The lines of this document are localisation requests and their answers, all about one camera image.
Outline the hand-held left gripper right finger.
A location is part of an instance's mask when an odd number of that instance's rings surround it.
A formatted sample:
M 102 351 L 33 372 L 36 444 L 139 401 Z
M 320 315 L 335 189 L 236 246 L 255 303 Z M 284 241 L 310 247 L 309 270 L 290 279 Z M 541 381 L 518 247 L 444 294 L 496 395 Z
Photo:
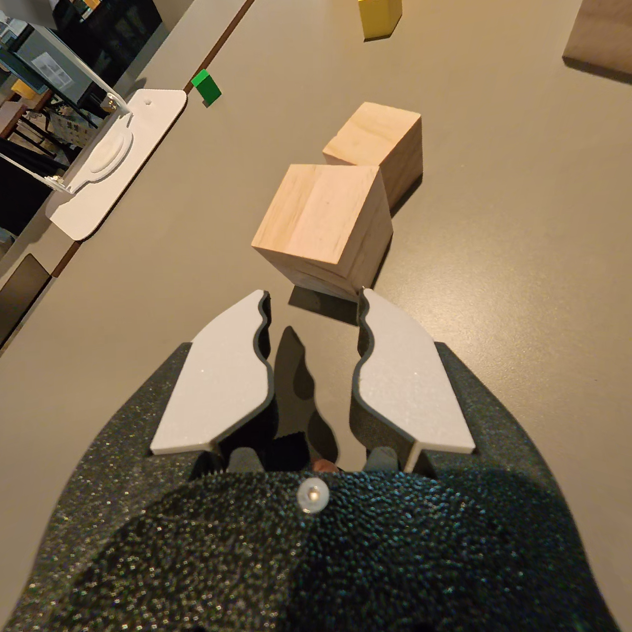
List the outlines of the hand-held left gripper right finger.
M 476 444 L 432 336 L 375 290 L 358 296 L 352 394 L 360 408 L 412 443 L 403 471 L 422 451 L 471 455 Z

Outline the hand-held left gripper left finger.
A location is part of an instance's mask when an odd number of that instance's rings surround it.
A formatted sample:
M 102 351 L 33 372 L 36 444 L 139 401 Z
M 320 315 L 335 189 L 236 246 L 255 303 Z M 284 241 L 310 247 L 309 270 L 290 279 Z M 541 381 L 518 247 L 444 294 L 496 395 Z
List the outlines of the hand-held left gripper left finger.
M 156 456 L 228 440 L 260 447 L 275 433 L 271 296 L 257 289 L 194 336 L 150 444 Z

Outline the large plain wooden cube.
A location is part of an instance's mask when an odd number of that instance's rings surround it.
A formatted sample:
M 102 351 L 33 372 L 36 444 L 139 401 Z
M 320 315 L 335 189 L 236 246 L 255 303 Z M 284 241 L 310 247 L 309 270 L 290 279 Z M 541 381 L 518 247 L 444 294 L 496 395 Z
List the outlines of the large plain wooden cube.
M 563 60 L 577 68 L 631 75 L 631 2 L 582 1 Z
M 392 235 L 379 167 L 291 164 L 251 246 L 295 286 L 357 302 Z
M 378 166 L 393 210 L 423 176 L 422 116 L 364 102 L 322 154 L 330 165 Z

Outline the green wooden cube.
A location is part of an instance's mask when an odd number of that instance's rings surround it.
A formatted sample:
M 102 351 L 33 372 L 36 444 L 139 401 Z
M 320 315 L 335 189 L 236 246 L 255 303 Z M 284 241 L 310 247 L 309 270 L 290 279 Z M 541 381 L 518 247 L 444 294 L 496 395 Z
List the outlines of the green wooden cube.
M 222 96 L 222 91 L 206 69 L 202 69 L 194 75 L 191 84 L 200 94 L 205 107 L 209 107 Z

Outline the clear acrylic panel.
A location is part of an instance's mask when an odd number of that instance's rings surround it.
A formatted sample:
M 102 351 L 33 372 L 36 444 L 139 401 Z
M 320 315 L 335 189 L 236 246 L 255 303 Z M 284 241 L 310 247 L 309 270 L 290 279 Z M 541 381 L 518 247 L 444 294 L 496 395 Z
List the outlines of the clear acrylic panel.
M 38 182 L 46 185 L 47 187 L 51 188 L 54 191 L 57 192 L 62 192 L 68 195 L 75 195 L 75 192 L 68 186 L 65 184 L 65 182 L 63 181 L 63 178 L 59 178 L 58 176 L 40 176 L 37 173 L 29 170 L 28 168 L 24 167 L 23 165 L 21 165 L 20 163 L 12 160 L 10 157 L 4 155 L 1 153 L 1 157 L 8 163 L 12 164 L 14 167 L 20 169 L 21 171 L 27 173 L 28 175 L 30 175 L 32 178 L 36 179 Z
M 80 110 L 85 110 L 91 115 L 104 119 L 108 114 L 122 107 L 123 97 L 121 95 L 116 97 L 114 87 L 110 86 L 96 70 L 86 65 L 82 59 L 80 61 L 83 64 L 83 73 L 91 77 L 91 82 L 78 98 L 76 105 Z

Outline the black chair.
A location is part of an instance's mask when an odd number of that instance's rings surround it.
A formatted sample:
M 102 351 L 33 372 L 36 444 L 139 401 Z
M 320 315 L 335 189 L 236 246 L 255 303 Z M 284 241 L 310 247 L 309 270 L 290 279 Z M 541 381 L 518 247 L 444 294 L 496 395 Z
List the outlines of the black chair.
M 4 138 L 1 153 L 41 177 L 55 176 L 67 169 L 57 160 Z M 51 193 L 47 185 L 1 159 L 1 228 L 19 236 Z

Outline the black cabinet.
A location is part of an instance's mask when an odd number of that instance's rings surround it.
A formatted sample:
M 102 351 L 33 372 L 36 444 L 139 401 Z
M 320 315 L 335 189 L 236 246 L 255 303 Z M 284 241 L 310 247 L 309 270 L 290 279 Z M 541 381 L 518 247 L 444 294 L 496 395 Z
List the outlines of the black cabinet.
M 52 15 L 56 35 L 110 86 L 162 22 L 153 1 L 100 1 L 86 18 L 80 1 L 58 1 Z

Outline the yellow wooden cube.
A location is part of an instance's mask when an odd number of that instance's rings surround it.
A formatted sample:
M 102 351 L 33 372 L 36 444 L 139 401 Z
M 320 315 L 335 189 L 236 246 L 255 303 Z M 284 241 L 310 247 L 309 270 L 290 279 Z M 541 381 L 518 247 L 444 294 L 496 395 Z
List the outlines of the yellow wooden cube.
M 365 41 L 390 37 L 403 14 L 402 1 L 358 1 Z

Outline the grey storage box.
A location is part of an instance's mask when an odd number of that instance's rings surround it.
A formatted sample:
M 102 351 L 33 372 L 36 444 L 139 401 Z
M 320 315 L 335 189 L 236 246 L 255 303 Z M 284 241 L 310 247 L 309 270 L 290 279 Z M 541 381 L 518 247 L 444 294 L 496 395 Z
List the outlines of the grey storage box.
M 81 105 L 92 81 L 32 26 L 1 22 L 1 66 L 36 94 L 50 89 L 65 102 Z

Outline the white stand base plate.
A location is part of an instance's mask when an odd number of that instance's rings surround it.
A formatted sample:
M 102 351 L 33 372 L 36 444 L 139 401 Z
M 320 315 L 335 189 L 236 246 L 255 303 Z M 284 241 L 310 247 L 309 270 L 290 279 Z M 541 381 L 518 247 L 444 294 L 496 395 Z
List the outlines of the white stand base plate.
M 112 115 L 63 177 L 47 218 L 73 241 L 91 236 L 144 167 L 186 106 L 184 91 L 140 89 L 128 112 Z

